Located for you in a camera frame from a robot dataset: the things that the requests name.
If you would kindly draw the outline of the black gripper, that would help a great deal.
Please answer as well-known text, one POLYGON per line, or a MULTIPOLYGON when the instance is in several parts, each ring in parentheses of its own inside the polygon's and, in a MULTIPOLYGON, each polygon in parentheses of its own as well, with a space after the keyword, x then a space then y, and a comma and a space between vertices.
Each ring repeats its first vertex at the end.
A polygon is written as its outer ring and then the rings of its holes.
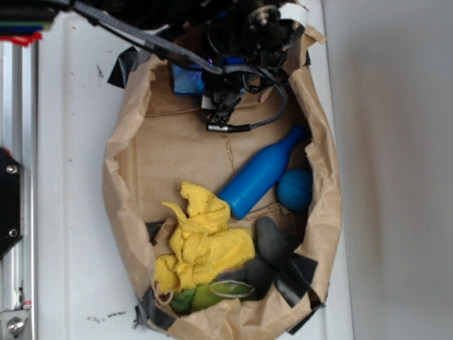
POLYGON ((298 1, 237 1, 203 33, 207 60, 229 68, 203 72, 205 92, 259 92, 276 85, 288 50, 306 29, 306 6, 298 1))

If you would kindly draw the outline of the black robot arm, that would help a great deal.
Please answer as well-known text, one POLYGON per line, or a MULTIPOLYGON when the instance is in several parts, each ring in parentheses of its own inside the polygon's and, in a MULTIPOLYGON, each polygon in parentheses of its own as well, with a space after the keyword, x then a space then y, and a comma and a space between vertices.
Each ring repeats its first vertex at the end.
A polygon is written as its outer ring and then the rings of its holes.
POLYGON ((2 1, 1 39, 27 46, 63 11, 198 66, 210 91, 248 75, 275 83, 308 12, 296 1, 2 1))

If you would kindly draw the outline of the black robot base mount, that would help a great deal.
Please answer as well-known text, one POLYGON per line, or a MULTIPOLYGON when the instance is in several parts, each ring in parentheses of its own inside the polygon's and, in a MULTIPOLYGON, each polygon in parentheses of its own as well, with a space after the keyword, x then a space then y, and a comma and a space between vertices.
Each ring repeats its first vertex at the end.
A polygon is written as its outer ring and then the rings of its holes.
POLYGON ((1 147, 1 260, 23 238, 22 177, 22 165, 1 147))

